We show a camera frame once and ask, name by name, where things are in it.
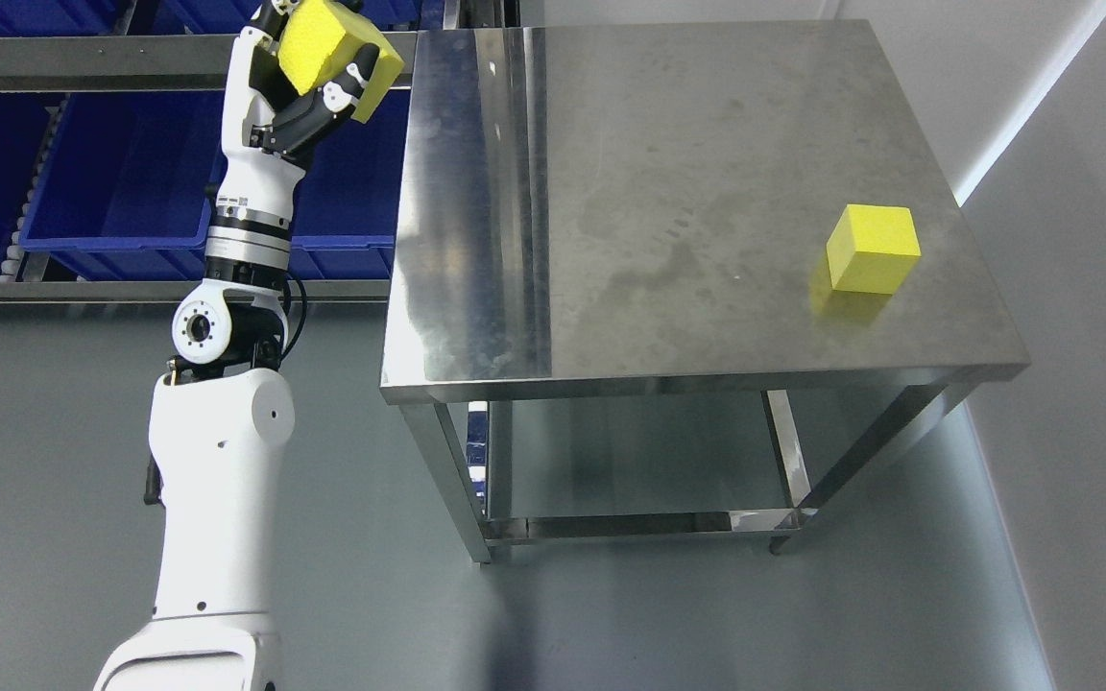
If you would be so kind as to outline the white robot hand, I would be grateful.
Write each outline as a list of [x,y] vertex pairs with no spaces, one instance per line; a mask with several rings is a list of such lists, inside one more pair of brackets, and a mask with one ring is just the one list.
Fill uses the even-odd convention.
[[313,149],[349,119],[372,82],[380,51],[357,51],[334,78],[298,97],[274,44],[299,6],[259,1],[229,49],[220,124],[227,170],[210,193],[215,214],[294,216]]

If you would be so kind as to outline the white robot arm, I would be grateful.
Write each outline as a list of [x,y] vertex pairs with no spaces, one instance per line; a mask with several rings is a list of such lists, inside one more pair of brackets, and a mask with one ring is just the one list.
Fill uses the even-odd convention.
[[152,618],[97,690],[276,690],[276,483],[293,437],[282,362],[295,197],[313,149],[369,121],[404,66],[359,1],[263,1],[229,51],[204,278],[176,308],[156,381],[144,500],[165,512]]

